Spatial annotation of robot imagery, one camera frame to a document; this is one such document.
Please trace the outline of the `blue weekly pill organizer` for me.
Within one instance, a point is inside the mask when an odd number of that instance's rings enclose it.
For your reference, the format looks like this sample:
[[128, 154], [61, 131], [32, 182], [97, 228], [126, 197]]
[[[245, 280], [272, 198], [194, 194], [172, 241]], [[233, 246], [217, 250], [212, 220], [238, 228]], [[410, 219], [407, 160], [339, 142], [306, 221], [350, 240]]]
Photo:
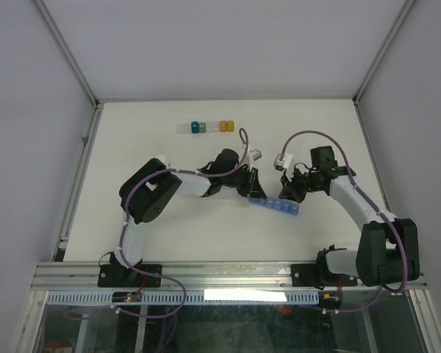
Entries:
[[279, 199], [273, 196], [268, 196], [266, 199], [250, 198], [249, 202], [265, 209], [274, 210], [276, 212], [292, 216], [297, 216], [300, 210], [300, 205], [297, 202]]

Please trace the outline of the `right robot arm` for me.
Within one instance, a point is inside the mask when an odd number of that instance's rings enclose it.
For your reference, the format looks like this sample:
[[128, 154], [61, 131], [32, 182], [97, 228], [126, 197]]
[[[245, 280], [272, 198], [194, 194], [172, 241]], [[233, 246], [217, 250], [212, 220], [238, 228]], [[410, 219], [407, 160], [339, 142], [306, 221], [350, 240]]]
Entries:
[[351, 217], [360, 231], [357, 249], [330, 246], [318, 252], [313, 279], [331, 285], [344, 276], [368, 286], [388, 287], [420, 277], [417, 225], [381, 209], [355, 180], [352, 169], [340, 166], [331, 146], [310, 152], [312, 167], [305, 172], [293, 165], [291, 154], [277, 155], [274, 167], [282, 172], [280, 199], [302, 203], [306, 195], [324, 192]]

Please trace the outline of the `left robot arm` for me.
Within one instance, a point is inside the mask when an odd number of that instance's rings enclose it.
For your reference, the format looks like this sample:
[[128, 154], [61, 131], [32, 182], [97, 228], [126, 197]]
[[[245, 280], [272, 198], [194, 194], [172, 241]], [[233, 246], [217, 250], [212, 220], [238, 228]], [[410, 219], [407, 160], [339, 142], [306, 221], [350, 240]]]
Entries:
[[133, 285], [139, 277], [146, 224], [154, 221], [177, 193], [211, 197], [223, 187], [233, 188], [247, 199], [266, 199], [258, 170], [245, 150], [223, 149], [214, 161], [197, 171], [171, 168], [163, 156], [150, 159], [121, 186], [118, 194], [125, 219], [118, 246], [113, 251], [117, 265], [113, 276], [122, 285]]

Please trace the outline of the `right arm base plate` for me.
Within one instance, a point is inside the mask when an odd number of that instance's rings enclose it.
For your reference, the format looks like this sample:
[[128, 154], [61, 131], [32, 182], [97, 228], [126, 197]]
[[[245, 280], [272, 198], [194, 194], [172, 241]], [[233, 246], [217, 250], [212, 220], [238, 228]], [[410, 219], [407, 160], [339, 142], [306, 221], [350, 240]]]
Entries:
[[314, 287], [323, 290], [325, 287], [356, 287], [357, 279], [344, 274], [323, 272], [315, 263], [294, 263], [290, 266], [293, 287]]

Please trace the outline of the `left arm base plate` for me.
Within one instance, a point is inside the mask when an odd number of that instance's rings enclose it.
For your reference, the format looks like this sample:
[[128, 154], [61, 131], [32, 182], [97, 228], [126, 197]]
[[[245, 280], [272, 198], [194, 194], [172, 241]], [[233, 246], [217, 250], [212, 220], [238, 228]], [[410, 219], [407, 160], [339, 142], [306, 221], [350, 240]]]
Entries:
[[97, 285], [99, 288], [159, 288], [161, 279], [159, 277], [140, 274], [120, 263], [108, 263], [100, 267]]

